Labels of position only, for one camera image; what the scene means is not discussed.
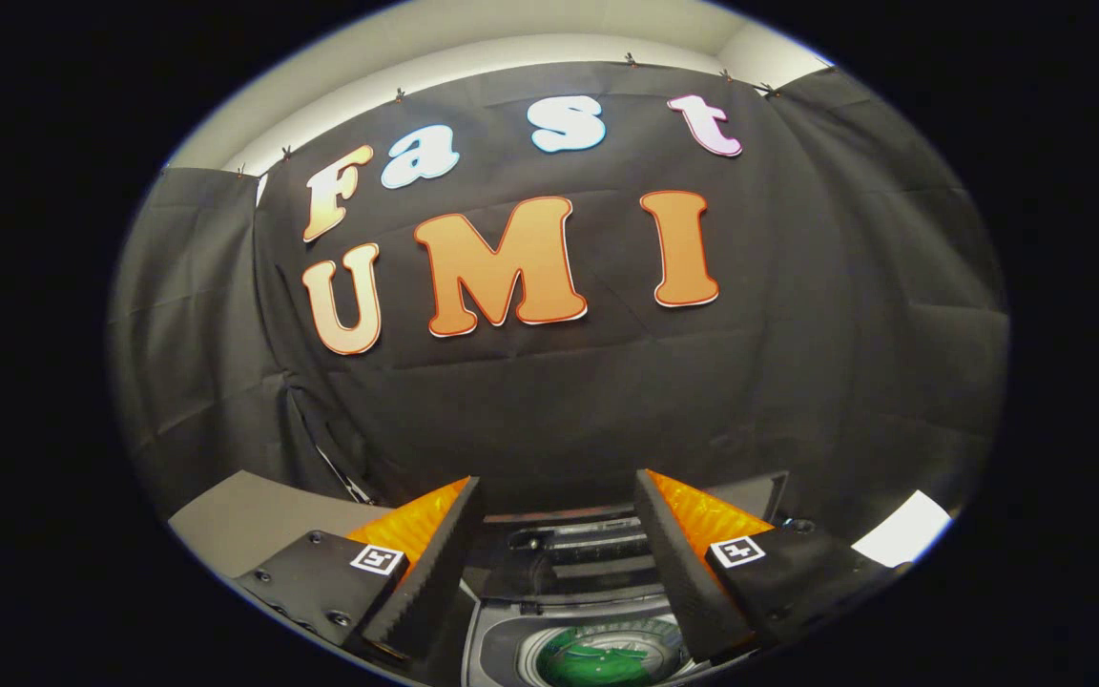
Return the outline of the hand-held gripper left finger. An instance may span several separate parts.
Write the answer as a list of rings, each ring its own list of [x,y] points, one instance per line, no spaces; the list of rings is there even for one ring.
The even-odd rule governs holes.
[[[459,645],[453,608],[485,505],[469,475],[346,536],[306,531],[233,581],[333,647],[410,668]]]

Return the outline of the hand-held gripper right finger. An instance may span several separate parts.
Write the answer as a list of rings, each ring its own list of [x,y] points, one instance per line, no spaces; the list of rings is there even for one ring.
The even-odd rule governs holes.
[[[633,496],[695,660],[720,664],[798,642],[854,612],[906,570],[808,521],[771,525],[659,472],[637,470]]]

